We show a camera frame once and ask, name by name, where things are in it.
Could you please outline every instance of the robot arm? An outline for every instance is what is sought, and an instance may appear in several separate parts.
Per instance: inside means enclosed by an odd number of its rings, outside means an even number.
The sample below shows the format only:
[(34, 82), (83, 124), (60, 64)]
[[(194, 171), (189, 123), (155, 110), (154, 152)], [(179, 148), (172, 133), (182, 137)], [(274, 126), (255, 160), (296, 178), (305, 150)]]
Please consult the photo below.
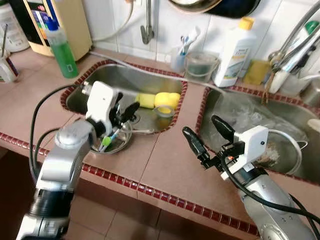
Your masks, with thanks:
[[(221, 172), (222, 179), (229, 175), (225, 172), (223, 161), (233, 177), (247, 190), (263, 200), (287, 207), (294, 207), (290, 195), (280, 188), (263, 168), (256, 168), (252, 162), (260, 157), (266, 148), (268, 129), (256, 126), (243, 133), (235, 132), (232, 127), (218, 116), (212, 116), (212, 122), (218, 132), (229, 141), (222, 150), (210, 158), (203, 142), (189, 128), (182, 132), (197, 158), (205, 169), (215, 166)], [(268, 207), (244, 193), (238, 192), (244, 207), (256, 224), (263, 240), (315, 240), (315, 236), (297, 214)]]
[(61, 239), (66, 234), (84, 157), (100, 136), (108, 136), (114, 127), (121, 128), (139, 108), (134, 103), (119, 115), (116, 104), (122, 94), (103, 82), (87, 85), (83, 92), (89, 94), (86, 120), (77, 120), (55, 135), (55, 145), (43, 162), (34, 201), (23, 217), (17, 240)]

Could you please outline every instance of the green dish soap bottle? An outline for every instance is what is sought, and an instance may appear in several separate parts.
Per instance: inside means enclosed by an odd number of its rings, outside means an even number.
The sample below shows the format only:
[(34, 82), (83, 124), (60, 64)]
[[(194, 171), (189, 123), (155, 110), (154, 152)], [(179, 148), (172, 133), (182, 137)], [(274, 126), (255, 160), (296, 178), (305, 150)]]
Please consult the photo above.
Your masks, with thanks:
[(65, 31), (51, 17), (48, 17), (46, 25), (45, 34), (63, 76), (67, 79), (78, 76), (75, 58), (68, 44)]

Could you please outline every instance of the plastic bag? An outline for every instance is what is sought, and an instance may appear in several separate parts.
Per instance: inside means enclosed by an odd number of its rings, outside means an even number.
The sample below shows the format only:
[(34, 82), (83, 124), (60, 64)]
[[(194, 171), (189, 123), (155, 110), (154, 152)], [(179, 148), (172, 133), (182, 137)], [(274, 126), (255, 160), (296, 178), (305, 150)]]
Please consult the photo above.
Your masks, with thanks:
[[(261, 125), (269, 129), (283, 131), (296, 141), (308, 141), (307, 135), (302, 130), (282, 117), (274, 115), (267, 107), (248, 97), (235, 97), (233, 94), (220, 95), (212, 114), (225, 120), (238, 133)], [(222, 145), (228, 143), (215, 127), (209, 135), (210, 145), (214, 151), (219, 151)]]

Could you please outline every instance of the stainless steel sink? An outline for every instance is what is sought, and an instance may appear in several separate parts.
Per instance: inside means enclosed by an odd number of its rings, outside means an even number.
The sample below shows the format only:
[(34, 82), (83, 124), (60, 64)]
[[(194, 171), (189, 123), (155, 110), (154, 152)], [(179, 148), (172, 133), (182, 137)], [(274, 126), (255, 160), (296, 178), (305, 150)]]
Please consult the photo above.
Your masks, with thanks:
[[(119, 102), (122, 110), (135, 102), (138, 93), (169, 92), (180, 94), (183, 88), (180, 81), (153, 76), (117, 64), (108, 64), (98, 68), (86, 81), (90, 84), (101, 81), (122, 92), (123, 98)], [(66, 105), (73, 112), (85, 114), (87, 101), (88, 96), (77, 89), (68, 96)], [(132, 122), (133, 129), (150, 133), (162, 131), (172, 122), (172, 117), (160, 117), (152, 109), (143, 107), (136, 111), (136, 116), (137, 119)]]
[[(226, 96), (228, 98), (231, 97), (238, 102), (244, 102), (244, 100), (250, 99), (259, 109), (263, 110), (263, 108), (266, 108), (260, 104), (261, 99), (257, 96), (235, 91), (219, 92), (214, 89), (211, 90), (207, 96), (199, 135), (204, 143), (215, 151), (217, 151), (213, 144), (215, 138), (212, 136), (213, 133), (216, 133), (217, 131), (211, 122), (211, 116), (215, 113), (217, 101), (223, 102), (224, 99), (226, 99)], [(308, 138), (308, 145), (301, 150), (302, 163), (294, 175), (315, 183), (320, 183), (320, 134), (307, 125), (309, 119), (317, 119), (318, 117), (304, 107), (280, 101), (270, 100), (267, 104), (267, 109), (274, 115), (283, 118), (305, 132)]]

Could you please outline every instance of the black cable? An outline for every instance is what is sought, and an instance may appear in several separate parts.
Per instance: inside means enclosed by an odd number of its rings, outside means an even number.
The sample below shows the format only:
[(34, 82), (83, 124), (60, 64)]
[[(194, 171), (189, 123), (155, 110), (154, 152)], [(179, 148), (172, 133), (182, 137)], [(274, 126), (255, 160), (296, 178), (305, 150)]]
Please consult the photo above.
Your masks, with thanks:
[(243, 191), (245, 194), (247, 194), (249, 197), (251, 197), (252, 199), (254, 199), (255, 201), (273, 208), (273, 209), (277, 209), (280, 211), (284, 211), (284, 212), (288, 212), (288, 213), (293, 213), (293, 214), (298, 214), (298, 215), (302, 215), (305, 217), (309, 217), (311, 219), (313, 219), (314, 221), (316, 221), (318, 224), (320, 224), (320, 218), (317, 217), (316, 215), (306, 211), (306, 210), (302, 210), (302, 209), (298, 209), (298, 208), (294, 208), (294, 207), (290, 207), (290, 206), (285, 206), (285, 205), (280, 205), (277, 203), (273, 203), (267, 200), (264, 200), (263, 198), (255, 195), (254, 193), (252, 193), (251, 191), (249, 191), (248, 189), (246, 189), (235, 177), (234, 175), (230, 172), (225, 158), (222, 157), (221, 159), (221, 166), (223, 168), (223, 170), (226, 172), (226, 174), (229, 176), (229, 178), (231, 179), (231, 181), (234, 183), (234, 185), (236, 185), (241, 191)]
[(51, 129), (51, 130), (48, 130), (46, 131), (44, 134), (42, 134), (42, 136), (39, 138), (38, 140), (38, 143), (36, 144), (35, 146), (35, 151), (34, 151), (34, 158), (33, 158), (33, 166), (34, 166), (34, 169), (35, 169), (35, 177), (38, 178), (39, 177), (39, 173), (40, 173), (40, 170), (39, 170), (39, 166), (38, 166), (38, 151), (39, 151), (39, 148), (40, 148), (40, 145), (42, 143), (42, 141), (45, 139), (45, 137), (52, 133), (52, 132), (55, 132), (55, 131), (58, 131), (60, 128), (54, 128), (54, 129)]
[(35, 122), (36, 122), (36, 118), (37, 118), (37, 114), (39, 111), (39, 108), (41, 107), (41, 105), (49, 98), (51, 97), (53, 94), (63, 90), (63, 89), (67, 89), (67, 88), (77, 88), (79, 87), (80, 84), (70, 84), (70, 85), (65, 85), (65, 86), (61, 86), (55, 90), (53, 90), (52, 92), (50, 92), (49, 94), (47, 94), (46, 96), (44, 96), (44, 98), (42, 98), (39, 103), (36, 105), (34, 112), (33, 112), (33, 116), (32, 116), (32, 121), (31, 121), (31, 130), (30, 130), (30, 149), (29, 149), (29, 168), (30, 168), (30, 172), (31, 172), (31, 176), (33, 179), (34, 183), (37, 183), (37, 171), (35, 169), (34, 166), (34, 157), (33, 157), (33, 148), (34, 148), (34, 133), (35, 133)]
[[(299, 202), (298, 199), (296, 199), (296, 198), (295, 198), (294, 196), (292, 196), (291, 194), (290, 194), (290, 197), (292, 198), (292, 200), (295, 202), (295, 204), (296, 204), (300, 209), (302, 209), (302, 210), (304, 210), (304, 211), (307, 211), (306, 208), (302, 205), (301, 202)], [(310, 226), (311, 226), (311, 228), (312, 228), (312, 230), (313, 230), (313, 233), (314, 233), (316, 239), (320, 240), (320, 233), (319, 233), (319, 230), (318, 230), (317, 226), (315, 225), (314, 221), (313, 221), (310, 217), (306, 217), (306, 218), (308, 219), (308, 222), (309, 222), (309, 224), (310, 224)]]

